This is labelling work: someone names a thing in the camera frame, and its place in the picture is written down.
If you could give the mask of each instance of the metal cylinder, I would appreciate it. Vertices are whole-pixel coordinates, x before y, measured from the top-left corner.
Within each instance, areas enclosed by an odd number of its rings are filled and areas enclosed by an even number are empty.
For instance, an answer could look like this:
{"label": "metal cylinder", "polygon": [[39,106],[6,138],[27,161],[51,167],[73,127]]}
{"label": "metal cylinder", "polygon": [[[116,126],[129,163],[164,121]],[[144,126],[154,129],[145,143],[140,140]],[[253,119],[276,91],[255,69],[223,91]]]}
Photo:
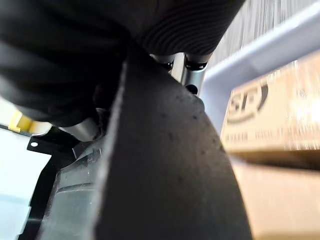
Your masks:
{"label": "metal cylinder", "polygon": [[92,117],[88,117],[82,122],[68,127],[59,127],[61,130],[73,135],[81,142],[90,142],[101,135],[101,130]]}
{"label": "metal cylinder", "polygon": [[192,66],[192,64],[188,64],[187,61],[184,62],[181,83],[192,94],[199,95],[202,83],[205,78],[207,65],[208,64],[203,63],[196,64],[196,66]]}

